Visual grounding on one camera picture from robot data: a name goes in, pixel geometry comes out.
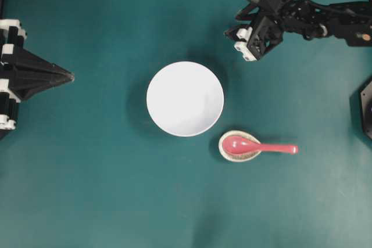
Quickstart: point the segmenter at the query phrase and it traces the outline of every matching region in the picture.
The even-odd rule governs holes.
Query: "spoon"
[[[229,131],[219,142],[220,153],[225,159],[233,162],[252,160],[262,151],[298,153],[296,145],[268,145],[260,143],[254,136],[242,131]]]
[[[231,154],[243,154],[248,152],[266,151],[282,152],[296,154],[298,147],[296,145],[268,145],[250,141],[242,136],[228,136],[222,143],[225,151]]]

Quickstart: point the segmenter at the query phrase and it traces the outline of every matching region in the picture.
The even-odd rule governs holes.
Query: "teal tabletop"
[[[337,3],[366,0],[314,0]],[[372,141],[358,90],[372,48],[285,34],[246,62],[223,31],[246,0],[6,0],[25,48],[75,82],[22,103],[0,142],[0,247],[372,247]],[[207,132],[179,138],[146,109],[162,67],[221,81]],[[230,163],[226,131],[299,145]]]

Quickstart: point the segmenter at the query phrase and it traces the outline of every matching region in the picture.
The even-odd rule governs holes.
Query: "white bowl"
[[[195,136],[212,127],[224,105],[218,78],[203,65],[175,62],[162,68],[147,90],[147,109],[162,130]]]

